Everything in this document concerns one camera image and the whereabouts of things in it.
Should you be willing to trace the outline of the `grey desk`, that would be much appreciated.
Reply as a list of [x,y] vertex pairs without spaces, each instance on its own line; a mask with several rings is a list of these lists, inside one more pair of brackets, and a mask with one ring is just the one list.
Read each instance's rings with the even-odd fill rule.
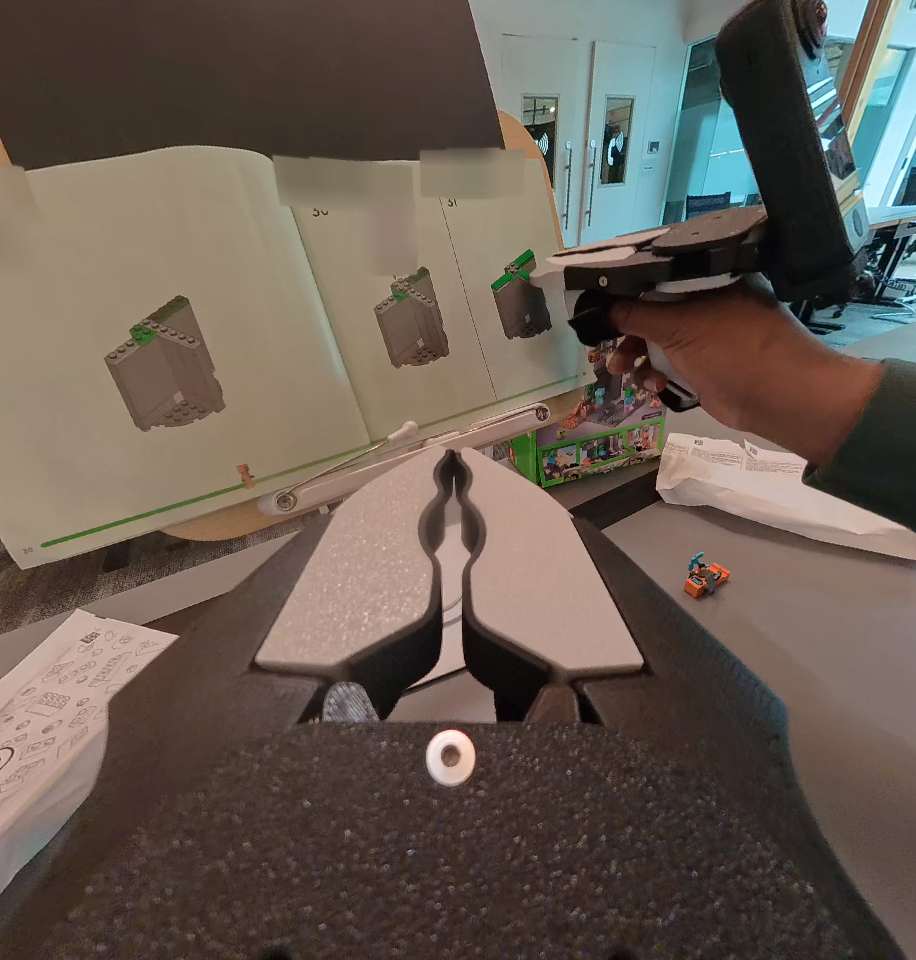
[[111,700],[83,805],[0,903],[0,958],[904,958],[808,800],[871,819],[884,733],[716,634],[574,519],[646,660],[499,719],[466,668],[468,551],[437,552],[440,658],[380,719],[260,642],[329,522]]

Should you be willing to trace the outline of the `white door glass window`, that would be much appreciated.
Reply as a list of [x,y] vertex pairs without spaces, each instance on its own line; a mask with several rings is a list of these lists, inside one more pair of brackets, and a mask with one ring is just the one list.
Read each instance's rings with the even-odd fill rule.
[[595,140],[590,239],[629,234],[639,186],[655,49],[596,41],[591,98]]
[[576,39],[503,34],[500,41],[497,105],[524,126],[544,161],[565,246],[579,229],[588,57]]

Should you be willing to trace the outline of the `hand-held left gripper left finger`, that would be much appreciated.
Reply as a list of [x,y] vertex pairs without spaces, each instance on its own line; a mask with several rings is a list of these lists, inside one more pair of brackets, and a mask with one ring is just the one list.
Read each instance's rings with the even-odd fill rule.
[[257,667],[352,682],[389,717],[440,658],[437,552],[455,460],[451,450],[427,450],[344,501],[267,630]]

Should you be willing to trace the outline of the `wooden office table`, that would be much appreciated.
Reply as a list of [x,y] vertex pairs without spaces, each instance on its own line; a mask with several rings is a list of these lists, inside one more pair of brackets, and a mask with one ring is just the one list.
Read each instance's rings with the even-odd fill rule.
[[916,254],[916,205],[869,206],[869,239],[865,269],[871,285],[857,301],[866,305],[902,304],[916,298],[916,275],[900,278],[904,258]]

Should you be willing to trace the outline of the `person's right hand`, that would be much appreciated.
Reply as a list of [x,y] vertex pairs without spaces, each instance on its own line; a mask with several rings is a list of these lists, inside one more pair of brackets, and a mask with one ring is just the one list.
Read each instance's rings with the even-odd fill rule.
[[665,390],[656,348],[719,423],[816,466],[848,437],[883,374],[879,363],[829,349],[767,291],[742,284],[676,303],[619,300],[609,320],[623,336],[612,372]]

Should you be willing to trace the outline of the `green toy set box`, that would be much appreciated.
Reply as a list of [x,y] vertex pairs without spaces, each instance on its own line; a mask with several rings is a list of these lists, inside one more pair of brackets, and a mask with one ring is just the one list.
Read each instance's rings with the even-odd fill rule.
[[667,409],[631,373],[610,372],[621,342],[588,351],[595,378],[567,416],[510,441],[509,459],[526,479],[546,489],[660,456]]

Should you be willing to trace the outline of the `white paper bag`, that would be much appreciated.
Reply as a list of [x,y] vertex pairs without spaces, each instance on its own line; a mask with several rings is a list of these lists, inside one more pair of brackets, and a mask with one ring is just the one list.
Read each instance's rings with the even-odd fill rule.
[[709,507],[819,543],[916,561],[916,534],[802,483],[799,457],[748,441],[671,433],[656,490],[670,505]]

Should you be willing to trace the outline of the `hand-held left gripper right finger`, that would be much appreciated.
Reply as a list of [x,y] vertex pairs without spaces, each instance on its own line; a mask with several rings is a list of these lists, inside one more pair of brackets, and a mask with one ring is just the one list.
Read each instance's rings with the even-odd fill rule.
[[568,510],[473,449],[455,459],[468,561],[466,668],[499,719],[524,719],[540,694],[640,675],[646,660]]

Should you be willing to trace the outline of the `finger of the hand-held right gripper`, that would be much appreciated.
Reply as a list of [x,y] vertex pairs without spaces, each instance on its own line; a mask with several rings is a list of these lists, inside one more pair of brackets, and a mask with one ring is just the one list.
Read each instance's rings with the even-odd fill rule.
[[636,297],[671,278],[674,258],[652,249],[571,250],[547,258],[531,273],[531,283],[545,293],[561,294],[568,311],[590,292],[605,299]]
[[654,239],[656,239],[656,237],[659,237],[661,235],[663,235],[663,232],[662,233],[661,232],[660,233],[659,232],[656,232],[656,233],[634,232],[633,234],[626,234],[626,235],[621,235],[621,236],[603,239],[599,241],[594,241],[586,245],[578,246],[578,254],[579,255],[583,255],[585,253],[595,254],[597,252],[601,252],[601,251],[603,252],[606,249],[607,250],[608,249],[611,250],[613,248],[622,249],[624,247],[638,249],[638,248],[641,248],[642,245],[646,246],[647,244],[653,242]]

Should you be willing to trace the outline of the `person's right forearm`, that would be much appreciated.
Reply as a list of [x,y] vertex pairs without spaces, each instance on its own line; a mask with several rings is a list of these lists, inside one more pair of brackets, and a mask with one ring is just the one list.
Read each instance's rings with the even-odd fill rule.
[[882,375],[848,436],[802,483],[916,534],[916,364],[882,362]]

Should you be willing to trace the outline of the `dark grey desk partition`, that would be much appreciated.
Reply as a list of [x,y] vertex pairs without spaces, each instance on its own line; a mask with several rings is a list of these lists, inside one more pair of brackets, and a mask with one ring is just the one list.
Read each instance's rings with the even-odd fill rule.
[[0,138],[27,170],[504,146],[468,2],[424,1],[0,1]]

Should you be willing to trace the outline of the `orange brick minifigure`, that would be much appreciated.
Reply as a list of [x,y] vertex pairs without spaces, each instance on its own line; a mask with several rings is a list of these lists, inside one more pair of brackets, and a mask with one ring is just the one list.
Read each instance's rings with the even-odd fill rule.
[[704,551],[701,551],[689,560],[683,589],[692,598],[700,599],[714,594],[719,586],[728,582],[729,577],[728,569],[714,562],[707,562]]

